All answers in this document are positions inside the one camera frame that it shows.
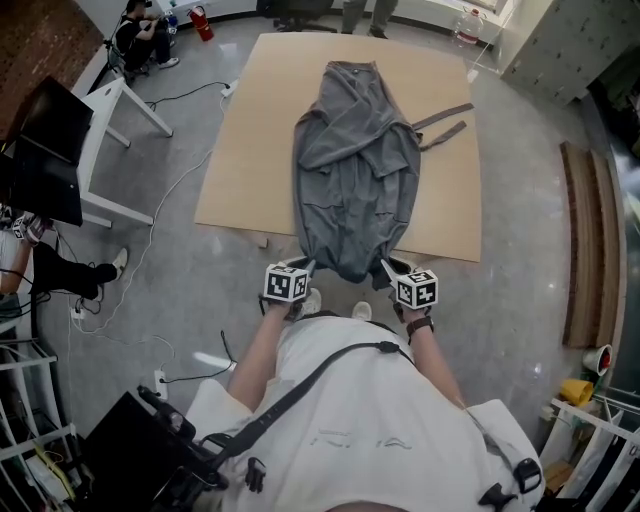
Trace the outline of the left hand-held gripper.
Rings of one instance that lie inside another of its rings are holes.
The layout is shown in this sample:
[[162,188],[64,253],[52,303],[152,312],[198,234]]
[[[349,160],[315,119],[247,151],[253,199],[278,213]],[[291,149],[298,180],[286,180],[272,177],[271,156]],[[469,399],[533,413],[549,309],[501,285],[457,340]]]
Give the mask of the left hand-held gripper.
[[303,300],[314,276],[316,260],[297,256],[270,264],[265,273],[262,296],[270,301],[295,303]]

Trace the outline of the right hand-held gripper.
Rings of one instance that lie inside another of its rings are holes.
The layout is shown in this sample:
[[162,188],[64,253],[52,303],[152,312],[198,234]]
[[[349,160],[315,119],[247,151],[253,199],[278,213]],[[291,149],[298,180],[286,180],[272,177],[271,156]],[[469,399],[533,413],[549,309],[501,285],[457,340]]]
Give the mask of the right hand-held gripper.
[[438,278],[433,272],[415,271],[416,266],[412,262],[396,257],[382,259],[381,265],[401,305],[409,309],[425,309],[438,303]]

